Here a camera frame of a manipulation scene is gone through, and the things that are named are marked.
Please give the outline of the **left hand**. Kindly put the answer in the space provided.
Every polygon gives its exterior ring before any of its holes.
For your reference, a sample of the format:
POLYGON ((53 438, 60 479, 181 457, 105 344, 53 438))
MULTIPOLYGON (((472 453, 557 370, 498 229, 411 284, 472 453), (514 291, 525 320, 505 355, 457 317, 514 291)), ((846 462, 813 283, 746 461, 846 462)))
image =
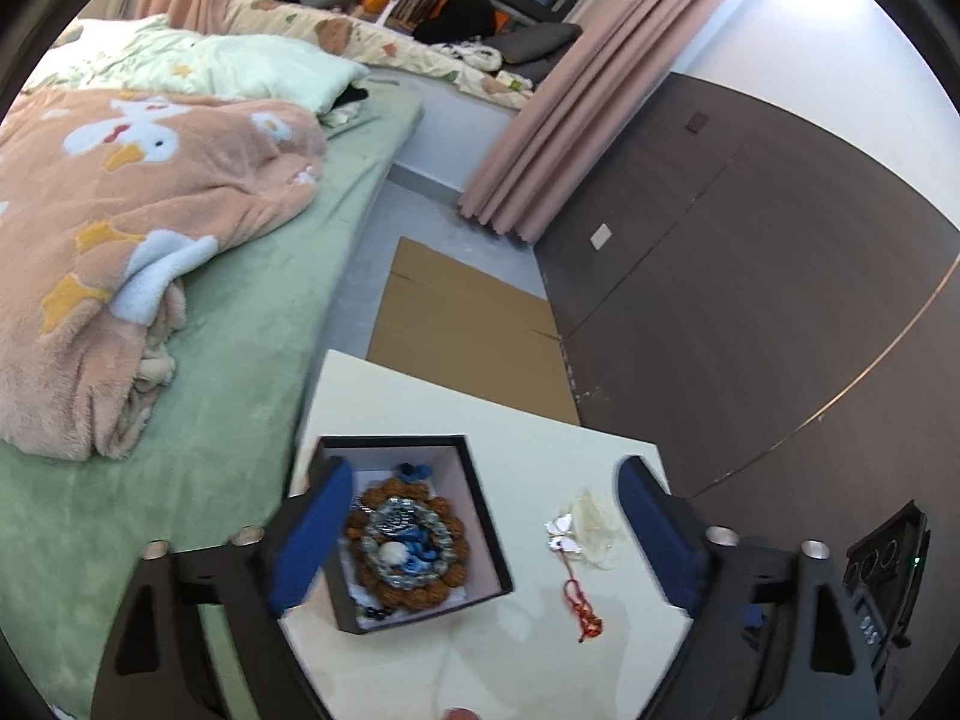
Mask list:
POLYGON ((480 717, 466 707, 452 707, 444 712, 443 720, 480 720, 480 717))

